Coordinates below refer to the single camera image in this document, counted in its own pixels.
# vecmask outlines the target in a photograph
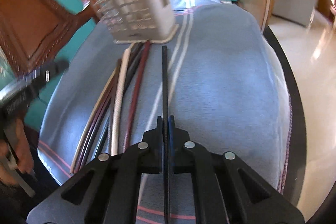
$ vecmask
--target brown chair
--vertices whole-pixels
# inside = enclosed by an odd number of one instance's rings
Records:
[[[95,13],[71,14],[55,0],[0,0],[0,46],[16,75],[53,59]]]

